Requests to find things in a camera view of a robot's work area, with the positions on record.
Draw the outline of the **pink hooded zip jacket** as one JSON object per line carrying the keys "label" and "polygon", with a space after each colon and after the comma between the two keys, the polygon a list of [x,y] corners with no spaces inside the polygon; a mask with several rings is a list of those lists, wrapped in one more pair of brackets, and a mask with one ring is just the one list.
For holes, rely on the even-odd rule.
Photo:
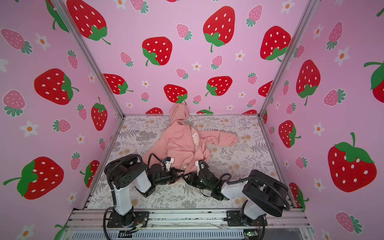
{"label": "pink hooded zip jacket", "polygon": [[184,171],[186,174],[198,171],[196,163],[210,160],[211,152],[208,145],[218,147],[235,146],[239,138],[230,133],[220,131],[198,131],[185,121],[189,117],[184,104],[175,104],[170,114],[170,125],[160,139],[143,157],[150,166],[158,160],[150,158],[155,154],[159,159],[173,158],[173,168]]}

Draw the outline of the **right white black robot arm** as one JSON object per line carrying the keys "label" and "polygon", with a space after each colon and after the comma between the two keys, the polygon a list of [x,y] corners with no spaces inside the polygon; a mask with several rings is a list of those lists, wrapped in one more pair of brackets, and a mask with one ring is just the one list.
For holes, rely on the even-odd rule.
{"label": "right white black robot arm", "polygon": [[281,217],[284,211],[290,211],[287,200],[288,187],[280,181],[258,171],[252,170],[249,176],[232,181],[229,173],[217,178],[208,164],[201,160],[197,163],[198,171],[183,175],[185,182],[200,191],[207,191],[204,196],[218,201],[245,197],[238,212],[228,211],[225,221],[229,226],[266,226],[266,215]]}

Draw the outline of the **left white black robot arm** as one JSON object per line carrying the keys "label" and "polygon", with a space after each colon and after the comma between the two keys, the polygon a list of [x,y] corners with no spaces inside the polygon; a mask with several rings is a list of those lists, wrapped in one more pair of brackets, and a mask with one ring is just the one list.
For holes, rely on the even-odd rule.
{"label": "left white black robot arm", "polygon": [[173,163],[173,158],[166,158],[149,167],[140,155],[130,154],[107,164],[104,173],[113,198],[108,227],[130,227],[136,223],[131,186],[147,198],[156,186],[177,182],[184,171],[173,168]]}

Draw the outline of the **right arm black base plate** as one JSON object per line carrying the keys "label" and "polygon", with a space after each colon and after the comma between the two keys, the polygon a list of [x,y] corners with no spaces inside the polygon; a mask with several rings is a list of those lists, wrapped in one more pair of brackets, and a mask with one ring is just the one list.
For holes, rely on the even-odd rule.
{"label": "right arm black base plate", "polygon": [[228,223],[229,227],[266,227],[268,225],[265,216],[252,220],[241,211],[226,211],[224,221]]}

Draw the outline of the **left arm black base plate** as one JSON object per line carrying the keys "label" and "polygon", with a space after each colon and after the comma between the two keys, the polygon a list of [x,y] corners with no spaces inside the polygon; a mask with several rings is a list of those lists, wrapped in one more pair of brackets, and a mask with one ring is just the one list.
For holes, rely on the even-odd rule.
{"label": "left arm black base plate", "polygon": [[150,212],[133,211],[128,212],[124,216],[119,215],[116,211],[110,213],[106,218],[108,228],[146,228],[149,220]]}

